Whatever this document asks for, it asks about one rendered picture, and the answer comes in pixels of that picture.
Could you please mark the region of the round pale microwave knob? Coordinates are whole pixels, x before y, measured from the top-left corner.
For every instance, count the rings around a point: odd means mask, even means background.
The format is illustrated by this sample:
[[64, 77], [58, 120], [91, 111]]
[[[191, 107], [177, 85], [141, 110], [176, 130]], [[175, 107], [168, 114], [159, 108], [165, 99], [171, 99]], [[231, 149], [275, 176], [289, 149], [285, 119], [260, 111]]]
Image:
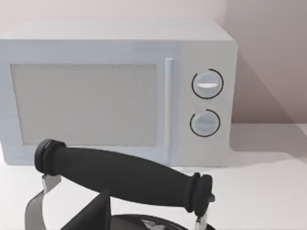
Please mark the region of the round pale microwave knob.
[[218, 118], [211, 112], [196, 114], [192, 121], [192, 127], [201, 136], [210, 135], [218, 127]]
[[194, 89], [201, 97], [212, 97], [219, 92], [219, 77], [213, 72], [200, 74], [194, 80]]

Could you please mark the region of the pale microwave oven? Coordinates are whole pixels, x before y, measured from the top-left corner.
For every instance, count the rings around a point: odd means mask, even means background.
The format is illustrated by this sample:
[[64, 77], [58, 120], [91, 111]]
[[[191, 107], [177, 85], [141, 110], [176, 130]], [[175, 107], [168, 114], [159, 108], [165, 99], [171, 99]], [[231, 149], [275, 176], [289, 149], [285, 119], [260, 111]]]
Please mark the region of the pale microwave oven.
[[[174, 112], [176, 135], [169, 166], [224, 166], [230, 140], [237, 42], [215, 21], [175, 18], [46, 18], [27, 22], [0, 34], [0, 46], [18, 43], [133, 44], [138, 48], [177, 48], [178, 81]], [[219, 92], [201, 97], [194, 80], [213, 72]], [[218, 127], [210, 135], [194, 131], [196, 114], [211, 112]]]

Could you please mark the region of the pale microwave door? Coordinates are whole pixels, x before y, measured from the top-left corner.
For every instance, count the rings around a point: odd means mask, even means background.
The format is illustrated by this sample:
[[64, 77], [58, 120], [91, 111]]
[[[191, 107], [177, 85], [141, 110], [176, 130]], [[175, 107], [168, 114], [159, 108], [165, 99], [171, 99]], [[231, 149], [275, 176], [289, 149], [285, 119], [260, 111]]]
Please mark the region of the pale microwave door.
[[0, 46], [4, 161], [33, 165], [37, 145], [50, 138], [70, 147], [118, 151], [167, 165], [166, 58], [174, 60], [172, 156], [177, 48], [77, 42]]

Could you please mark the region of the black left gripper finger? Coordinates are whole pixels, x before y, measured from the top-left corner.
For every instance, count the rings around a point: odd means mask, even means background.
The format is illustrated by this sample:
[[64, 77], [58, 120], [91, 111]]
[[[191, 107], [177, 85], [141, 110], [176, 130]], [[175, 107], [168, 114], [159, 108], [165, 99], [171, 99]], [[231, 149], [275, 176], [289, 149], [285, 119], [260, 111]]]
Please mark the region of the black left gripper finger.
[[110, 192], [101, 191], [60, 230], [110, 230]]

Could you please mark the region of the metal kettle with black handle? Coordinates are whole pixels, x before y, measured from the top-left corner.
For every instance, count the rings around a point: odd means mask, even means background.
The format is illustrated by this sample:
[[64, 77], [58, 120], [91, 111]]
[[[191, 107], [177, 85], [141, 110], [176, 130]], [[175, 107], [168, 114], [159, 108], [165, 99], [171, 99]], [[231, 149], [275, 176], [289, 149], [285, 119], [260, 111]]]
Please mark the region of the metal kettle with black handle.
[[[42, 173], [43, 190], [27, 204], [25, 230], [47, 230], [43, 218], [44, 196], [62, 178], [97, 192], [160, 207], [181, 207], [196, 216], [194, 230], [216, 230], [207, 221], [207, 210], [215, 201], [213, 178], [208, 174], [185, 175], [172, 168], [123, 153], [67, 147], [45, 139], [35, 150], [35, 168]], [[145, 214], [112, 215], [110, 230], [188, 230], [170, 220]]]

